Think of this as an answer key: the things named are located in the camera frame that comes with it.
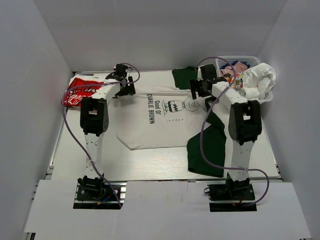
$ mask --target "laundry basket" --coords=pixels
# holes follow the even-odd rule
[[[240,61],[240,62],[246,62],[248,65],[250,65],[250,68],[255,67],[260,64],[260,60],[255,56],[220,56],[220,58],[223,58],[227,60],[230,64],[232,64],[234,61]],[[226,65],[226,62],[220,59],[215,60],[215,67],[218,70],[217,75],[218,77],[221,77],[221,72],[219,69]],[[269,91],[265,94],[264,99],[258,99],[259,103],[262,104],[264,102],[270,102],[274,98],[274,95],[272,94],[272,91]]]

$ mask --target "red bag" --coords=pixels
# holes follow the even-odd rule
[[[102,81],[93,81],[93,80],[83,80],[81,78],[74,78],[72,83],[69,85],[68,89],[80,86],[80,85],[90,85],[90,84],[102,84]],[[92,94],[95,94],[101,86],[83,86],[78,87],[75,90],[68,92],[65,95],[63,100],[63,105],[65,107],[80,107],[81,99],[83,97],[90,97]]]

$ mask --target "white table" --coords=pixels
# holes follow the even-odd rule
[[[147,84],[156,86],[174,87],[174,78],[171,71],[149,71],[142,72],[141,78],[136,84]],[[104,136],[102,151],[102,167],[105,177],[110,181],[137,181],[137,180],[203,180],[214,179],[214,177],[195,174],[188,171],[186,147],[158,148],[129,150],[116,137],[117,119],[115,119],[115,101],[112,100],[108,106],[109,128]],[[213,111],[227,127],[229,122],[229,111],[218,103]],[[69,109],[67,121],[82,144],[85,144],[83,131],[80,127],[80,110]],[[227,136],[225,145],[225,166],[231,165],[233,144],[228,129],[225,128]],[[60,141],[57,145],[54,157],[53,180],[76,180],[82,178],[86,165],[86,155],[72,139],[66,127],[61,131]],[[251,154],[250,168],[264,170],[270,178],[279,176],[275,158],[265,134],[264,127],[259,135]],[[259,172],[250,171],[250,178],[260,178]]]

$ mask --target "cable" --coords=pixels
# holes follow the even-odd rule
[[[95,197],[92,197],[94,200],[100,200],[102,199],[104,196],[106,195],[106,189],[104,189],[104,193],[103,195],[100,197],[100,198],[95,198]]]
[[[92,158],[90,156],[90,154],[88,153],[88,151],[86,150],[86,148],[80,143],[80,141],[77,139],[77,137],[74,135],[74,133],[71,131],[70,129],[70,126],[68,124],[68,121],[67,121],[67,116],[66,116],[66,112],[65,112],[65,107],[64,107],[64,102],[65,102],[65,97],[66,95],[73,91],[73,90],[76,90],[78,88],[88,88],[88,87],[98,87],[98,86],[107,86],[107,85],[113,85],[113,84],[133,84],[133,83],[136,83],[139,79],[140,79],[140,72],[139,70],[134,67],[133,65],[129,64],[129,63],[120,63],[120,64],[124,64],[124,65],[129,65],[130,67],[134,68],[136,70],[136,72],[138,73],[138,77],[135,81],[133,82],[126,82],[126,81],[114,81],[114,82],[107,82],[107,83],[96,83],[96,84],[84,84],[84,85],[79,85],[79,86],[74,86],[74,87],[71,87],[69,88],[68,90],[65,91],[65,93],[63,94],[62,96],[62,101],[61,101],[61,106],[62,106],[62,117],[63,117],[63,121],[64,121],[64,124],[66,126],[66,129],[69,131],[71,137],[75,140],[75,142],[80,146],[80,148],[84,151],[84,153],[87,155],[94,171],[96,172],[96,174],[102,178],[111,188],[114,196],[115,196],[115,199],[116,201],[118,202],[119,204],[119,207],[121,208],[122,205],[120,203],[120,200],[119,200],[119,197],[118,195],[115,193],[115,189],[114,187],[112,186],[111,182],[109,182],[97,169],[95,163],[92,161]]]
[[[104,203],[104,202],[105,202],[105,201],[107,201],[109,198],[110,198],[110,196],[106,197],[106,198],[105,198],[105,199],[103,199],[102,201],[99,201],[99,202],[98,202],[98,205],[100,205],[100,204]]]
[[[210,187],[206,187],[206,188],[203,190],[203,193],[204,193],[204,194],[210,193],[210,190],[209,190],[209,191],[206,191],[207,189],[210,189]]]
[[[245,195],[242,194],[242,197],[241,197],[240,202],[238,202],[238,203],[233,203],[232,206],[238,206],[238,205],[240,205],[244,200],[245,200]]]
[[[233,77],[236,76],[236,71],[235,71],[235,69],[234,69],[234,66],[232,66],[227,60],[225,60],[225,59],[223,59],[223,58],[221,58],[221,57],[217,57],[217,56],[211,56],[211,57],[207,57],[207,58],[201,60],[201,61],[198,63],[197,67],[199,67],[199,65],[200,65],[201,63],[203,63],[205,60],[208,60],[208,59],[220,59],[220,60],[222,60],[222,61],[225,61],[225,62],[231,67],[231,69],[232,69],[232,71],[233,71]],[[270,180],[269,180],[268,175],[267,175],[263,170],[257,169],[257,168],[225,167],[225,166],[216,165],[216,164],[210,162],[210,161],[207,159],[207,157],[206,157],[206,155],[205,155],[205,153],[204,153],[203,140],[204,140],[205,124],[206,124],[207,119],[208,119],[208,117],[209,117],[209,114],[211,113],[211,111],[212,111],[212,109],[214,108],[215,104],[219,101],[219,99],[222,97],[222,95],[225,94],[225,93],[229,90],[229,88],[230,88],[230,86],[231,86],[232,83],[233,83],[233,81],[231,81],[231,83],[229,84],[229,86],[227,86],[227,87],[220,93],[220,95],[213,101],[211,107],[209,108],[208,112],[207,112],[206,115],[205,115],[205,118],[204,118],[203,123],[202,123],[202,126],[201,126],[201,132],[200,132],[200,151],[201,151],[201,155],[202,155],[202,158],[204,159],[204,161],[205,161],[207,164],[209,164],[210,166],[214,167],[214,168],[223,169],[223,170],[257,171],[257,172],[260,172],[260,173],[262,173],[262,174],[265,175],[265,178],[266,178],[266,189],[265,189],[263,195],[262,195],[257,201],[254,201],[254,202],[252,202],[252,203],[249,203],[249,204],[245,204],[245,205],[244,205],[244,206],[252,206],[252,205],[255,205],[255,204],[259,203],[259,202],[267,195],[267,192],[268,192],[268,190],[269,190],[269,185],[270,185]]]
[[[128,67],[128,69],[131,69],[131,71],[130,71],[130,72],[129,72],[129,74],[128,74],[128,79],[129,79],[130,74],[131,74],[131,72],[132,72],[133,68],[132,68],[132,67]]]
[[[114,76],[114,74],[115,74],[115,71],[110,72],[110,73],[105,77],[105,79],[109,79],[109,77]]]

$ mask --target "white cloth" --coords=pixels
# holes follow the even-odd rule
[[[276,72],[272,66],[260,63],[244,71],[242,81],[247,99],[265,99],[266,93],[276,83]]]
[[[207,112],[190,90],[135,85],[136,94],[117,99],[116,137],[129,149],[185,147]]]

